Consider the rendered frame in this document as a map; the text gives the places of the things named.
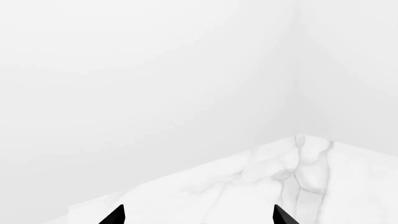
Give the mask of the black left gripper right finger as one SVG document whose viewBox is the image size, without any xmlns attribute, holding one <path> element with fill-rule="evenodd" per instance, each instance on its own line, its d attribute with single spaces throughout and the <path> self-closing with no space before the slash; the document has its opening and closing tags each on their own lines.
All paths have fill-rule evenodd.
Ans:
<svg viewBox="0 0 398 224">
<path fill-rule="evenodd" d="M 285 210 L 283 210 L 283 208 L 278 205 L 274 205 L 273 222 L 274 224 L 299 224 Z"/>
</svg>

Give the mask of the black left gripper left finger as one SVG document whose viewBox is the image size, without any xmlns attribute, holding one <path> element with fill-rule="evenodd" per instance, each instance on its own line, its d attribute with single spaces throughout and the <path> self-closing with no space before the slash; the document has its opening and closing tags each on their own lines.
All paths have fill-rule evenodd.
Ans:
<svg viewBox="0 0 398 224">
<path fill-rule="evenodd" d="M 98 224 L 124 224 L 125 219 L 124 205 L 119 205 Z"/>
</svg>

